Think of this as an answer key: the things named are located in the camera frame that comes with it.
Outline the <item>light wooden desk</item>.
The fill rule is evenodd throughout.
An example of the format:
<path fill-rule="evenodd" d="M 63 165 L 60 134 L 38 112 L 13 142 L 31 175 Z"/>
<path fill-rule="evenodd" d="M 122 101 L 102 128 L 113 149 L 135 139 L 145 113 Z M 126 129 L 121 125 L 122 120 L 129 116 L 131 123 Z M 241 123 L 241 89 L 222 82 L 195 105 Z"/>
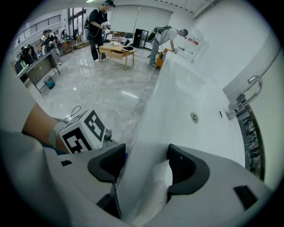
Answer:
<path fill-rule="evenodd" d="M 132 48 L 131 50 L 129 50 L 129 48 L 130 47 L 125 47 L 120 43 L 117 46 L 111 45 L 110 43 L 102 45 L 99 47 L 99 62 L 102 62 L 103 54 L 106 54 L 106 56 L 108 56 L 109 58 L 114 58 L 118 60 L 122 60 L 123 58 L 125 58 L 124 70 L 127 70 L 128 56 L 132 56 L 132 66 L 134 66 L 134 54 L 137 51 L 137 49 L 135 48 Z"/>

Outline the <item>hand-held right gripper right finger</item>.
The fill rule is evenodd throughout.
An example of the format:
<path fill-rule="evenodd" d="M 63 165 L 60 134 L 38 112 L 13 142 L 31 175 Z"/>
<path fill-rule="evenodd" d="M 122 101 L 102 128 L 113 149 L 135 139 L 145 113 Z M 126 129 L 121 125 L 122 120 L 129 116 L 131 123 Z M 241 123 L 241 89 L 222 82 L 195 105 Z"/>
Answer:
<path fill-rule="evenodd" d="M 172 170 L 173 182 L 167 189 L 167 201 L 171 196 L 191 195 L 203 187 L 209 179 L 209 166 L 200 158 L 169 144 L 167 160 Z"/>

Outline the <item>person's grey shirt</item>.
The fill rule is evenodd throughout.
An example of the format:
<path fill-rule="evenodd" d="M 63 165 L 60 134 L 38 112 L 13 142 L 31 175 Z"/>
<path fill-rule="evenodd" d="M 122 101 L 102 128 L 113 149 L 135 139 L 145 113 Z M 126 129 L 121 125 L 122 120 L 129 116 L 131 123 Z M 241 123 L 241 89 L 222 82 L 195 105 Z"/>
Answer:
<path fill-rule="evenodd" d="M 43 144 L 23 131 L 37 102 L 10 63 L 0 67 L 0 159 L 22 212 L 36 227 L 69 227 L 70 216 L 51 177 Z"/>

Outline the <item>grey table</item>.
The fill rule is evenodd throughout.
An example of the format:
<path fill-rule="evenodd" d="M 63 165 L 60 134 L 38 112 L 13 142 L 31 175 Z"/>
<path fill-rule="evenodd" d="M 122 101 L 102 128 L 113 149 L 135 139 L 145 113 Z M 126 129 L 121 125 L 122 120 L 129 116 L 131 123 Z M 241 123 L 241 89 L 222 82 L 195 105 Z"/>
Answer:
<path fill-rule="evenodd" d="M 51 77 L 56 74 L 60 75 L 60 71 L 52 53 L 49 51 L 29 66 L 25 71 L 25 74 L 34 87 L 42 93 L 41 89 L 45 86 L 44 80 L 49 75 Z"/>

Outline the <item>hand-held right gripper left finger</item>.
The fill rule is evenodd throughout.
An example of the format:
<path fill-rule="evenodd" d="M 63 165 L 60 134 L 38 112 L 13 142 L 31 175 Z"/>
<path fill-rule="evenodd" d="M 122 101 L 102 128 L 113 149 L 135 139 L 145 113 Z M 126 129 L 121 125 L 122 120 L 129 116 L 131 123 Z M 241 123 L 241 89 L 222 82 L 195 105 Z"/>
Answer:
<path fill-rule="evenodd" d="M 110 192 L 104 195 L 96 205 L 118 219 L 121 219 L 121 211 L 115 181 L 118 179 L 125 161 L 126 145 L 120 144 L 92 158 L 87 165 L 88 171 L 98 181 L 111 184 Z"/>

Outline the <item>person's left forearm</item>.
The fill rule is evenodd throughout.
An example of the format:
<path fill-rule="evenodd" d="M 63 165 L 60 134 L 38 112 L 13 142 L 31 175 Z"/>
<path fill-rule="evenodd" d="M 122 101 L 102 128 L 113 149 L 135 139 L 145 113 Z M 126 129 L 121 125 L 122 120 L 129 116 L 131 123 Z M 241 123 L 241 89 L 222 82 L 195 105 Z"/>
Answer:
<path fill-rule="evenodd" d="M 42 143 L 65 153 L 69 153 L 59 136 L 63 128 L 63 122 L 58 122 L 50 117 L 38 103 L 36 103 L 26 119 L 23 131 Z"/>

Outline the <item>orange box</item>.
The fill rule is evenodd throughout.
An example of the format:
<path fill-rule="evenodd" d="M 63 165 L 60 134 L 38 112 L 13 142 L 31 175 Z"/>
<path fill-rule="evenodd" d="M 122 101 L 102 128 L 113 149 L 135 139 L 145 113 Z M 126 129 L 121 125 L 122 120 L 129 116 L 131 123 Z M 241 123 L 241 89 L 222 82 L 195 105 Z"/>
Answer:
<path fill-rule="evenodd" d="M 162 67 L 165 57 L 166 57 L 166 52 L 163 51 L 159 53 L 158 58 L 156 60 L 156 66 L 157 66 L 156 68 Z"/>

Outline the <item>black glass-door cabinet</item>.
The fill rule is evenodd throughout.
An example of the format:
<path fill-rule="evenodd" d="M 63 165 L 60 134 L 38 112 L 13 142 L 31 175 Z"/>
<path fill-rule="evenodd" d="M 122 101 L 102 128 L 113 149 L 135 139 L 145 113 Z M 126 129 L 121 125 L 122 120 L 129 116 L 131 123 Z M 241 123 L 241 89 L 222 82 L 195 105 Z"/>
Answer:
<path fill-rule="evenodd" d="M 148 38 L 148 33 L 149 32 L 146 30 L 136 28 L 133 39 L 133 47 L 144 48 Z"/>

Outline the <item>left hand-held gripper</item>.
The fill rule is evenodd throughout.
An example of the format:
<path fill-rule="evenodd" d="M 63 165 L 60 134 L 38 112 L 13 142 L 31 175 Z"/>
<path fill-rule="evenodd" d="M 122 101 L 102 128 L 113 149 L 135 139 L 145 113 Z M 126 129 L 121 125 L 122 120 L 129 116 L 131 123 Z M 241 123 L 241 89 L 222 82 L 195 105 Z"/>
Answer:
<path fill-rule="evenodd" d="M 89 109 L 74 117 L 59 133 L 69 153 L 82 153 L 103 147 L 111 139 L 112 131 Z"/>

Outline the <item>mesh bin with teal liner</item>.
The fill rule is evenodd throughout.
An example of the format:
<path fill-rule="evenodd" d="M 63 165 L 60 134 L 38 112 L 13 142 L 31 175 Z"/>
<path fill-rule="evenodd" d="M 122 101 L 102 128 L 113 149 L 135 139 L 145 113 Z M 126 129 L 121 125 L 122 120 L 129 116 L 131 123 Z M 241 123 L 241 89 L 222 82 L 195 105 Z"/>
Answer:
<path fill-rule="evenodd" d="M 44 84 L 47 86 L 48 89 L 52 89 L 55 86 L 55 82 L 53 80 L 53 78 L 48 75 L 44 80 L 43 80 Z"/>

